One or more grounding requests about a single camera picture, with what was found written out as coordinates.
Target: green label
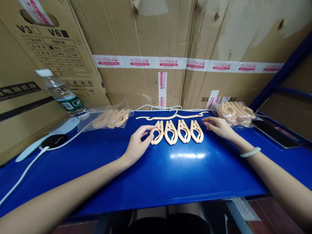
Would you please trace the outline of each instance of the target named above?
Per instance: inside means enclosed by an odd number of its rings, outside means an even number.
[[[84,107],[77,96],[66,101],[58,101],[67,111],[77,111]]]

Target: plastic packaging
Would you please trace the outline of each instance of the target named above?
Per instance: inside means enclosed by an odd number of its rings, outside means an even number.
[[[84,132],[97,129],[124,128],[129,116],[134,115],[126,99],[118,105],[90,109],[89,113],[90,116],[79,123],[78,131],[82,130],[87,125]]]
[[[213,114],[225,119],[229,125],[252,127],[252,120],[262,120],[243,102],[220,102],[212,105]]]

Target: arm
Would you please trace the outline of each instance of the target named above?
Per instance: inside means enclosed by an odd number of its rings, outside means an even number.
[[[208,130],[232,141],[242,154],[254,150],[254,146],[234,132],[224,119],[207,117],[202,120]],[[289,216],[303,230],[311,230],[312,191],[261,152],[246,160]]]
[[[58,186],[19,206],[0,219],[0,233],[49,233],[83,201],[132,166],[145,152],[153,135],[141,138],[151,125],[141,126],[122,157]]]

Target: blue table surface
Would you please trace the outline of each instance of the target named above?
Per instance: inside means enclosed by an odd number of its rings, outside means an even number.
[[[169,111],[136,112],[124,129],[85,132],[68,145],[44,153],[0,206],[0,217],[32,198],[122,156],[130,136],[141,125],[156,123],[156,120],[136,120],[136,117],[172,114]],[[185,111],[179,111],[179,114],[190,115]],[[137,163],[94,194],[72,216],[267,194],[267,188],[239,157],[238,150],[227,140],[207,131],[201,117],[196,119],[204,132],[201,144],[193,139],[183,144],[178,139],[170,146],[163,138],[158,145],[150,145]],[[172,121],[177,127],[178,118]],[[185,122],[190,126],[191,119],[185,119]],[[312,152],[307,148],[285,150],[252,128],[235,131],[312,188]],[[76,132],[77,129],[70,132],[69,138]],[[36,150],[22,162],[12,161],[0,169],[0,198],[13,187],[38,153]]]

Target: right hand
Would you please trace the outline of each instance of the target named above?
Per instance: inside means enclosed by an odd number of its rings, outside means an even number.
[[[141,141],[141,138],[148,134],[146,131],[154,128],[154,125],[143,125],[139,127],[138,130],[131,135],[128,148],[121,158],[127,160],[130,165],[133,165],[137,160],[139,160],[153,140],[154,135],[149,135],[144,141]]]
[[[234,132],[225,119],[209,116],[203,118],[202,121],[202,123],[207,126],[207,130],[212,130],[214,133],[224,139],[232,141],[238,136],[238,134]]]

